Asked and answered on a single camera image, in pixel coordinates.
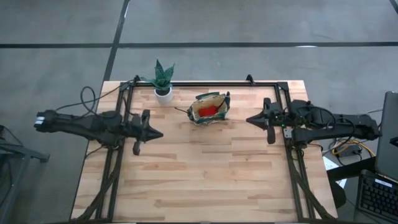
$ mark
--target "gray floor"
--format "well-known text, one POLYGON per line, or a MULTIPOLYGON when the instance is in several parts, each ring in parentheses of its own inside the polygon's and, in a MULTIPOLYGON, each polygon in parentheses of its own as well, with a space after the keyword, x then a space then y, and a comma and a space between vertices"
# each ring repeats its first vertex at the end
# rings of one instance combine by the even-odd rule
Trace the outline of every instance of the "gray floor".
MULTIPOLYGON (((0 44, 111 43, 122 4, 1 1, 0 44)), ((397 41, 397 21, 388 0, 132 0, 121 42, 397 41)), ((32 161, 12 223, 68 220, 87 141, 38 133, 32 126, 36 112, 78 102, 85 85, 98 94, 109 52, 0 49, 0 123, 26 146, 51 153, 47 164, 32 161)), ((119 49, 111 80, 151 77, 158 58, 165 66, 176 63, 175 80, 242 80, 248 73, 258 80, 305 80, 316 105, 337 113, 365 113, 382 106, 386 91, 397 91, 397 55, 396 47, 119 49)), ((373 116, 380 121, 380 114, 373 116)), ((377 148, 377 142, 368 145, 377 148)), ((352 202, 356 182, 346 186, 352 202)), ((338 213, 342 220, 373 222, 349 203, 338 213)))

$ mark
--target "potted plant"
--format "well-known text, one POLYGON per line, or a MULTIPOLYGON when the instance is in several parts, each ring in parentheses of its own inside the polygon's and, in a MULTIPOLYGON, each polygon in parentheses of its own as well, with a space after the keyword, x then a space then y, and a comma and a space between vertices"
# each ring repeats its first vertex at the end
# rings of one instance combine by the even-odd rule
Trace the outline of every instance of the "potted plant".
POLYGON ((163 67, 159 60, 156 60, 155 79, 146 79, 141 77, 141 80, 150 82, 155 87, 155 95, 159 103, 168 103, 173 98, 173 85, 170 83, 170 81, 173 77, 174 65, 166 69, 166 71, 163 71, 163 67))

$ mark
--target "white pot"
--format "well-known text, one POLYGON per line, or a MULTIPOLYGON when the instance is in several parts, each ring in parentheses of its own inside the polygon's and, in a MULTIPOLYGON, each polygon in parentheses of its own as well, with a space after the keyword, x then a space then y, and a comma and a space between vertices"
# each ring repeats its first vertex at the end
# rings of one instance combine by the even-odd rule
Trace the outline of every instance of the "white pot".
POLYGON ((164 96, 160 96, 156 93, 156 90, 154 90, 155 92, 155 96, 157 98, 157 101, 159 101, 160 104, 166 104, 168 102, 170 102, 173 98, 173 89, 172 87, 170 87, 170 91, 167 95, 164 96))

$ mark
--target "red object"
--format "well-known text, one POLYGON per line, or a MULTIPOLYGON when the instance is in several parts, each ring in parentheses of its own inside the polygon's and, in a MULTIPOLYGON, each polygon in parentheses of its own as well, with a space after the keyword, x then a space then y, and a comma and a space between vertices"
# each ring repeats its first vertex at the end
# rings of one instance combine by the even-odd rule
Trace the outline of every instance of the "red object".
POLYGON ((204 117, 204 116, 211 116, 217 114, 217 107, 216 106, 211 106, 209 108, 202 108, 199 109, 199 116, 204 117))

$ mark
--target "wooden table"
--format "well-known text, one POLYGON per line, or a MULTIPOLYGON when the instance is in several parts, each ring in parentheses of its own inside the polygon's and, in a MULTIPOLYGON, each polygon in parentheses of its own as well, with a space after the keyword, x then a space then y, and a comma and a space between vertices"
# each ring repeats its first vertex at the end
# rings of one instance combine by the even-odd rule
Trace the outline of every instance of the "wooden table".
MULTIPOLYGON (((119 83, 105 82, 101 94, 119 83)), ((292 100, 308 100, 303 81, 288 83, 292 100)), ((150 109, 150 125, 164 137, 143 144, 140 156, 132 154, 135 139, 126 141, 113 221, 297 221, 282 130, 275 129, 276 143, 268 145, 267 132, 245 122, 262 110, 264 97, 276 100, 274 89, 173 87, 173 93, 173 100, 160 106, 153 88, 134 88, 131 112, 150 109), (230 91, 229 120, 196 126, 174 109, 185 110, 195 96, 212 91, 230 91)), ((102 98, 99 112, 114 110, 117 96, 115 91, 102 98)), ((99 146, 90 142, 88 153, 99 146)), ((82 214, 99 191, 105 157, 104 149, 86 159, 72 218, 82 214)), ((320 149, 309 146, 304 159, 312 192, 337 217, 320 149)), ((301 198, 306 211, 303 193, 301 198)))

